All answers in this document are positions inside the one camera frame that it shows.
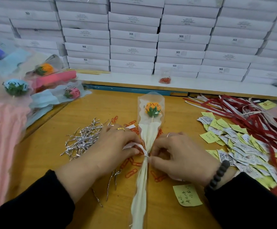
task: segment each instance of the bracelet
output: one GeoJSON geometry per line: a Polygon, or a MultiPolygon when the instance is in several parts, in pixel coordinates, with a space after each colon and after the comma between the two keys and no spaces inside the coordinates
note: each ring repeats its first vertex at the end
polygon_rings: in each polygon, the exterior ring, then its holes
{"type": "Polygon", "coordinates": [[[230,167],[230,162],[228,160],[224,160],[219,169],[217,170],[216,174],[214,175],[213,179],[209,182],[209,184],[204,188],[204,192],[207,193],[209,191],[214,191],[215,187],[217,186],[218,182],[221,181],[221,178],[224,176],[227,169],[230,167]]]}

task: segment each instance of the person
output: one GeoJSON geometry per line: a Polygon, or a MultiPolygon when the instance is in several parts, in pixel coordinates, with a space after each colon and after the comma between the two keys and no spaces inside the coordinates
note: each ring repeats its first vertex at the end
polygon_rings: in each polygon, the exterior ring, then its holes
{"type": "MultiPolygon", "coordinates": [[[[141,141],[134,132],[120,127],[104,127],[88,152],[55,171],[49,170],[18,197],[3,204],[0,228],[65,228],[72,221],[75,203],[92,184],[139,153],[136,148],[123,150],[128,142],[141,141]]],[[[170,176],[204,187],[220,167],[217,159],[184,133],[156,139],[148,162],[170,176]],[[170,153],[171,159],[160,158],[161,152],[170,153]]],[[[235,169],[229,167],[216,189],[206,193],[220,225],[277,228],[277,197],[246,173],[235,174],[235,169]]]]}

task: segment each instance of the black sleeve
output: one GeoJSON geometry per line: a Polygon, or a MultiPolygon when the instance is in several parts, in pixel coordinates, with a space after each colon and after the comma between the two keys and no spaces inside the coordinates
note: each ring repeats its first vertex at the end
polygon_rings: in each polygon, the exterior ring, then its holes
{"type": "Polygon", "coordinates": [[[65,228],[75,205],[54,171],[0,207],[0,228],[65,228]]]}
{"type": "Polygon", "coordinates": [[[205,196],[222,228],[277,228],[277,197],[246,173],[205,196]]]}

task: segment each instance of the yellow tabletop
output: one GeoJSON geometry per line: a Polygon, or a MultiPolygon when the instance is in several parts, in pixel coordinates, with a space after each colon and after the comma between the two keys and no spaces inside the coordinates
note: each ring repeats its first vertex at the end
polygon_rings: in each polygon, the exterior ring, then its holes
{"type": "MultiPolygon", "coordinates": [[[[123,125],[137,119],[137,97],[142,94],[92,90],[91,95],[77,99],[61,109],[49,121],[24,139],[17,148],[17,155],[12,170],[12,183],[9,198],[13,198],[28,188],[44,175],[48,169],[56,169],[69,161],[67,155],[60,156],[65,150],[67,134],[73,134],[78,127],[88,126],[92,119],[102,122],[118,116],[117,123],[123,125]]],[[[216,143],[207,144],[199,134],[205,130],[197,118],[200,108],[184,103],[181,97],[165,96],[164,133],[187,133],[207,150],[221,149],[216,143]]],[[[136,175],[125,178],[125,174],[135,167],[130,163],[117,177],[117,189],[114,182],[109,189],[106,201],[106,189],[109,175],[95,182],[93,189],[103,204],[95,200],[89,190],[76,204],[74,219],[68,228],[129,228],[131,222],[130,206],[136,191],[136,175]]],[[[181,206],[174,194],[173,185],[183,184],[166,178],[155,182],[148,172],[147,211],[144,228],[220,228],[212,216],[203,189],[196,186],[203,205],[195,207],[181,206]]]]}

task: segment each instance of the person's right hand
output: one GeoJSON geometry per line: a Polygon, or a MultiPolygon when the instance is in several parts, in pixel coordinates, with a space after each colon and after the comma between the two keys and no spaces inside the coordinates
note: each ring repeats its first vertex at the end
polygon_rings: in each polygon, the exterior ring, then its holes
{"type": "MultiPolygon", "coordinates": [[[[216,158],[182,132],[170,133],[168,137],[167,134],[162,135],[156,139],[148,162],[171,177],[196,182],[202,186],[209,184],[220,167],[216,158]],[[158,157],[161,149],[170,153],[170,160],[158,157]]],[[[221,185],[231,180],[235,173],[229,168],[221,185]]]]}

